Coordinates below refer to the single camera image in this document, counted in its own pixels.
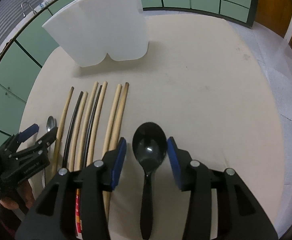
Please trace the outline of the left hand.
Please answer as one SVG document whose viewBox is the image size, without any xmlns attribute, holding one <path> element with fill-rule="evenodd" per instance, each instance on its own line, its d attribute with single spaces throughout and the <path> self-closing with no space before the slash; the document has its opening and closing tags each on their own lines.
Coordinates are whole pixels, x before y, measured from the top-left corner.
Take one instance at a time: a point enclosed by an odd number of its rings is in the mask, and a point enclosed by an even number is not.
<svg viewBox="0 0 292 240">
<path fill-rule="evenodd" d="M 24 181 L 17 189 L 16 195 L 9 195 L 0 200 L 0 204 L 9 210 L 16 210 L 19 208 L 19 204 L 16 202 L 17 197 L 20 197 L 25 203 L 26 207 L 30 209 L 35 198 L 32 192 L 32 187 L 28 180 Z"/>
</svg>

